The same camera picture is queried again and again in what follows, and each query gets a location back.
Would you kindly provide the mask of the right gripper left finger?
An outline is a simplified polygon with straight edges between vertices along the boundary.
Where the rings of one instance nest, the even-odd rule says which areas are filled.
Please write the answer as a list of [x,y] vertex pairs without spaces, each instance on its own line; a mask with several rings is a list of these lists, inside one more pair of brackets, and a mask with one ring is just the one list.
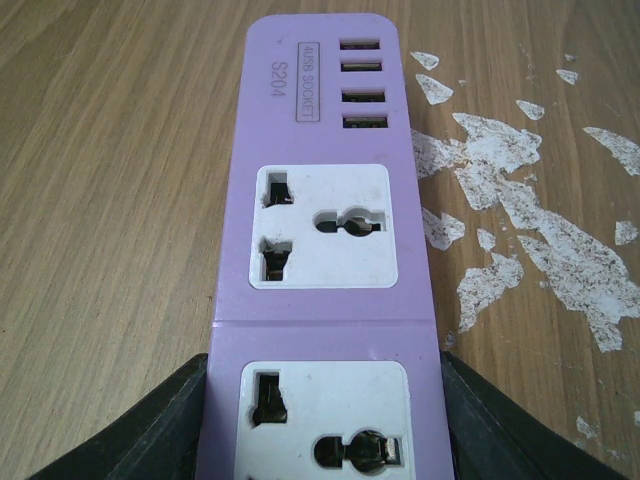
[[193,479],[208,355],[189,359],[102,431],[33,479]]

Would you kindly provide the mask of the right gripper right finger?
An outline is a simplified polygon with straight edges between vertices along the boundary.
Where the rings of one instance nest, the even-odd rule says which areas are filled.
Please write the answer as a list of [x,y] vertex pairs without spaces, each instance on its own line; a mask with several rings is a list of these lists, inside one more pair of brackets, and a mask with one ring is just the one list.
[[440,353],[457,479],[621,479],[536,420],[464,361]]

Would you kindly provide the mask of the purple power strip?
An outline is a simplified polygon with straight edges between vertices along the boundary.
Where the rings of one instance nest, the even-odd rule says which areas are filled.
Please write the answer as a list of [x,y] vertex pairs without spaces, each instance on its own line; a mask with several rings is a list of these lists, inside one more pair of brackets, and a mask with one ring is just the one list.
[[399,35],[248,29],[200,479],[454,475]]

